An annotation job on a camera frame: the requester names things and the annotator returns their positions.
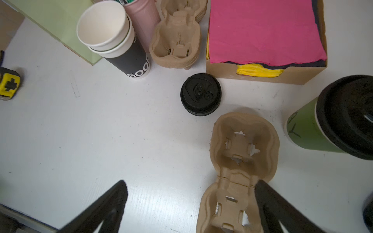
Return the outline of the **single brown pulp cup carrier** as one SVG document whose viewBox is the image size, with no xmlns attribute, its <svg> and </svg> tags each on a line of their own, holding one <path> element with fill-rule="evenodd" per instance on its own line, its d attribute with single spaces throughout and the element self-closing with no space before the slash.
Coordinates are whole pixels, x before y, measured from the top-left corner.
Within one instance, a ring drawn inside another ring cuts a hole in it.
<svg viewBox="0 0 373 233">
<path fill-rule="evenodd" d="M 210 159 L 215 182 L 202 196 L 198 233 L 262 233 L 254 189 L 276 173 L 280 140 L 274 126 L 252 114 L 232 112 L 215 122 Z"/>
</svg>

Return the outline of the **green white paper gift bag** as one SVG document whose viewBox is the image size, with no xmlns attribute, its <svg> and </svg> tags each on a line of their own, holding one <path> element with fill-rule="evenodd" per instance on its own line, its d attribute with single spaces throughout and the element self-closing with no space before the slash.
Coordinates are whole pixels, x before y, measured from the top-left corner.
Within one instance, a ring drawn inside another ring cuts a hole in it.
<svg viewBox="0 0 373 233">
<path fill-rule="evenodd" d="M 77 37 L 76 26 L 83 12 L 93 1 L 6 1 L 30 21 L 91 65 L 102 59 Z"/>
</svg>

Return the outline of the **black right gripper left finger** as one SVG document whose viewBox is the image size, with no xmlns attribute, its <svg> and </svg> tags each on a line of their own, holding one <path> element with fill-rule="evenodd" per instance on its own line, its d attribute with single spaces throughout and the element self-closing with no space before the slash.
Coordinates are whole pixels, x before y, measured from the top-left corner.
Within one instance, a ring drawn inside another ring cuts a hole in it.
<svg viewBox="0 0 373 233">
<path fill-rule="evenodd" d="M 125 181 L 120 180 L 59 233 L 117 233 L 128 198 Z"/>
</svg>

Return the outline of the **stack of paper cups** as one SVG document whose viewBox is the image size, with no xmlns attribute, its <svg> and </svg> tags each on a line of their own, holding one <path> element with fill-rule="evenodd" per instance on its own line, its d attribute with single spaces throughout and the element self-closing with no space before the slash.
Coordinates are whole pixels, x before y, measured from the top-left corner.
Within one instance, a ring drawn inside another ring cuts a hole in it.
<svg viewBox="0 0 373 233">
<path fill-rule="evenodd" d="M 80 16 L 76 34 L 93 53 L 128 77 L 141 79 L 150 72 L 149 58 L 122 4 L 116 1 L 93 4 Z"/>
</svg>

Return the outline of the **black plastic cup lid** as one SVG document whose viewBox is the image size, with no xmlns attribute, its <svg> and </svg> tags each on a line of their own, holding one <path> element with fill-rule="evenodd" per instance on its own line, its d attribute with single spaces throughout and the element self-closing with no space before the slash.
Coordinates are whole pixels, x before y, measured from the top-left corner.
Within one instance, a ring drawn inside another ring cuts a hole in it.
<svg viewBox="0 0 373 233">
<path fill-rule="evenodd" d="M 373 159 L 372 76 L 351 75 L 328 85 L 318 97 L 316 115 L 336 147 L 360 159 Z"/>
</svg>

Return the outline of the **green paper coffee cup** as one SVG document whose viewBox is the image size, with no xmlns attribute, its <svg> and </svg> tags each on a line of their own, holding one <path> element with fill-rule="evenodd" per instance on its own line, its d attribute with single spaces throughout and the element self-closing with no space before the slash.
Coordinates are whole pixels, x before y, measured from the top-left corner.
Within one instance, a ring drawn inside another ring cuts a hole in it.
<svg viewBox="0 0 373 233">
<path fill-rule="evenodd" d="M 289 116 L 284 126 L 288 140 L 308 150 L 345 153 L 321 129 L 317 119 L 317 101 L 317 98 L 313 99 Z"/>
</svg>

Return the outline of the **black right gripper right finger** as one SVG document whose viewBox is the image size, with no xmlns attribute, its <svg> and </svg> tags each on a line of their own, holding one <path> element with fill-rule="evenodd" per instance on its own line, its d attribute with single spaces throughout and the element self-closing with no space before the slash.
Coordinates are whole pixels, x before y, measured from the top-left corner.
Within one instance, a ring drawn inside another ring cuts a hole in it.
<svg viewBox="0 0 373 233">
<path fill-rule="evenodd" d="M 322 233 L 323 230 L 295 209 L 265 181 L 255 186 L 255 198 L 265 233 Z"/>
</svg>

